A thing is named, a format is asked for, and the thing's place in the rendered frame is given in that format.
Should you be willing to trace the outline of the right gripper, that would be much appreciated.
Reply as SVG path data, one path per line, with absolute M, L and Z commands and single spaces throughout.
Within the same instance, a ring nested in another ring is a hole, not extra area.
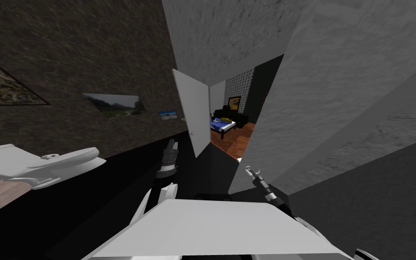
M 250 166 L 246 166 L 245 171 L 247 172 L 249 176 L 253 176 L 253 185 L 255 187 L 258 187 L 262 190 L 269 189 L 268 184 L 265 182 L 265 180 L 261 176 L 260 169 L 258 169 L 257 171 L 253 171 Z

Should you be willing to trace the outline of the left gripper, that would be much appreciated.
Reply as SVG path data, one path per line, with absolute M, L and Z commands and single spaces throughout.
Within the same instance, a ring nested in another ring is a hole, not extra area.
M 162 164 L 175 164 L 178 152 L 178 143 L 170 139 L 167 148 L 163 150 Z

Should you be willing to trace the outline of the white toilet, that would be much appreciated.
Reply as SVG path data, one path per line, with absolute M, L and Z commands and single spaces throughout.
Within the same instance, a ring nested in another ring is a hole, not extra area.
M 39 157 L 13 144 L 5 144 L 0 145 L 0 180 L 26 182 L 33 190 L 38 190 L 86 173 L 105 162 L 95 147 Z

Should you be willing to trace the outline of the green landscape wall picture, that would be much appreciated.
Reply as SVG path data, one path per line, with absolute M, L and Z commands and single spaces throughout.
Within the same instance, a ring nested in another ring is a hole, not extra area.
M 139 96 L 83 93 L 90 103 L 105 117 L 124 117 L 147 114 Z

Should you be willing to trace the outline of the white door leaf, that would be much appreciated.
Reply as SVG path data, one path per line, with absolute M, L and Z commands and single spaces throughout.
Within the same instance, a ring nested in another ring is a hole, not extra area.
M 175 69 L 172 70 L 195 157 L 210 143 L 208 86 Z

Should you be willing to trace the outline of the blue bed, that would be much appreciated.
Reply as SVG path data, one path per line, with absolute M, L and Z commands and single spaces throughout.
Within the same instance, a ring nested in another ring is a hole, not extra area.
M 226 132 L 232 129 L 236 129 L 236 123 L 228 118 L 211 117 L 210 119 L 211 130 L 221 134 L 221 139 L 224 139 Z

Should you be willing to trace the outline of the colourful framed wall picture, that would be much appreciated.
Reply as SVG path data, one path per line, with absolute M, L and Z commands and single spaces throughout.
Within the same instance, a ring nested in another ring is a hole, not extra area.
M 0 106 L 43 106 L 48 101 L 0 68 Z

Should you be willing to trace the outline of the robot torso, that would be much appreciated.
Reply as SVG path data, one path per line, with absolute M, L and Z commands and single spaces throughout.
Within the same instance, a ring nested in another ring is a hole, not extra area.
M 167 199 L 82 260 L 170 260 L 251 255 L 254 260 L 353 260 L 267 203 Z

